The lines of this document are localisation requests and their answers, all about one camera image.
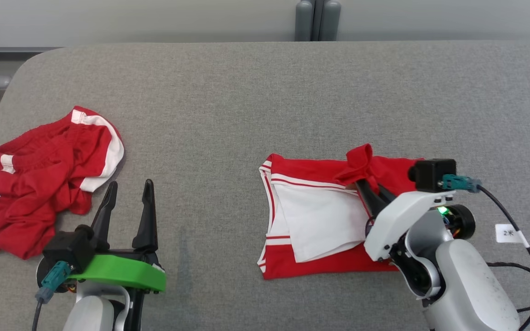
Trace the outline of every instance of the white wall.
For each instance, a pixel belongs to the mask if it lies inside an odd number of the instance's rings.
[[[0,0],[0,47],[293,40],[298,0]]]
[[[0,0],[0,47],[293,40],[299,0]],[[339,0],[339,40],[530,36],[530,0]]]
[[[530,0],[338,1],[338,40],[530,37]]]

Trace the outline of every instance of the gray fabric surface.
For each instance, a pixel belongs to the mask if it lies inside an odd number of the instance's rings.
[[[257,167],[269,153],[343,159],[372,143],[390,157],[452,157],[482,178],[530,241],[530,44],[354,42],[116,44],[65,48],[19,69],[0,104],[0,144],[56,121],[73,105],[120,130],[112,247],[129,247],[144,180],[155,182],[167,292],[145,300],[145,330],[424,331],[420,303],[398,273],[264,281],[256,266],[267,229]],[[68,212],[58,226],[89,223]],[[487,261],[529,264],[497,244],[506,223],[482,195],[471,240]],[[27,330],[38,258],[0,253],[0,331]],[[517,307],[530,275],[496,270]],[[56,295],[40,330],[60,330],[74,301]]]

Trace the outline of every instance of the garment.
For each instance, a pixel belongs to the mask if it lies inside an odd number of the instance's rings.
[[[414,191],[415,160],[372,156],[366,144],[347,161],[285,159],[270,155],[259,168],[270,206],[265,246],[257,264],[265,279],[313,273],[397,270],[364,250],[368,213],[347,185],[365,178],[395,195]]]
[[[86,214],[91,192],[124,155],[118,130],[75,106],[63,119],[0,146],[0,250],[27,259],[55,234],[58,212]]]

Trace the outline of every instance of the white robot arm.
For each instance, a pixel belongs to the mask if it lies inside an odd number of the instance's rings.
[[[357,182],[372,214],[364,247],[372,260],[390,259],[398,267],[422,301],[432,331],[517,331],[515,306],[465,241],[475,230],[473,215],[462,205],[444,206],[456,193],[443,183],[446,174],[455,175],[454,160],[419,161],[410,177],[422,191],[398,197],[381,186],[375,194],[365,180]]]

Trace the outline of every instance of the label tag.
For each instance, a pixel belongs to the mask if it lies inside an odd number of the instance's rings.
[[[496,241],[499,243],[520,243],[529,247],[522,231],[517,231],[512,224],[496,224]]]

